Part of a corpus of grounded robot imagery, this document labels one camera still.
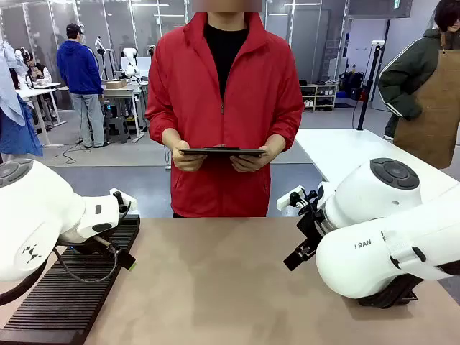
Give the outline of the person's right hand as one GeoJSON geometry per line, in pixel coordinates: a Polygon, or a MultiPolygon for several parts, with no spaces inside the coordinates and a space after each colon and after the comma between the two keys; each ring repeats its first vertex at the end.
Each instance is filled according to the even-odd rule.
{"type": "Polygon", "coordinates": [[[207,156],[205,155],[187,155],[184,150],[190,148],[190,145],[183,140],[176,142],[172,148],[172,161],[177,169],[183,172],[193,173],[198,171],[204,163],[207,156]]]}

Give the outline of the person's left hand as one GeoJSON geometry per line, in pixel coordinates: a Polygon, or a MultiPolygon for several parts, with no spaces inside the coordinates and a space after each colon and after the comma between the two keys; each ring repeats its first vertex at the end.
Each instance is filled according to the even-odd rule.
{"type": "Polygon", "coordinates": [[[233,168],[239,173],[255,173],[270,164],[278,155],[278,152],[270,146],[262,146],[259,150],[262,153],[258,156],[230,156],[233,168]]]}

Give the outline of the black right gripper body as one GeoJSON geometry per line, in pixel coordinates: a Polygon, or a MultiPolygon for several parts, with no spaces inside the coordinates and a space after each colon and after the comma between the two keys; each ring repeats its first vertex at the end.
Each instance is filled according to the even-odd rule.
{"type": "Polygon", "coordinates": [[[320,241],[325,235],[321,223],[325,220],[322,210],[317,210],[313,206],[304,206],[299,215],[301,220],[297,223],[297,228],[305,236],[305,240],[299,245],[299,252],[315,252],[320,241]]]}

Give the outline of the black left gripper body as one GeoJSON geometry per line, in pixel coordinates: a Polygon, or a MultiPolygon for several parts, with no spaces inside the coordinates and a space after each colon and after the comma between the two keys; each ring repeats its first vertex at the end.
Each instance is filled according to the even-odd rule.
{"type": "Polygon", "coordinates": [[[105,257],[113,257],[120,250],[117,244],[102,237],[92,237],[81,244],[73,244],[71,247],[83,255],[98,254],[105,257]]]}

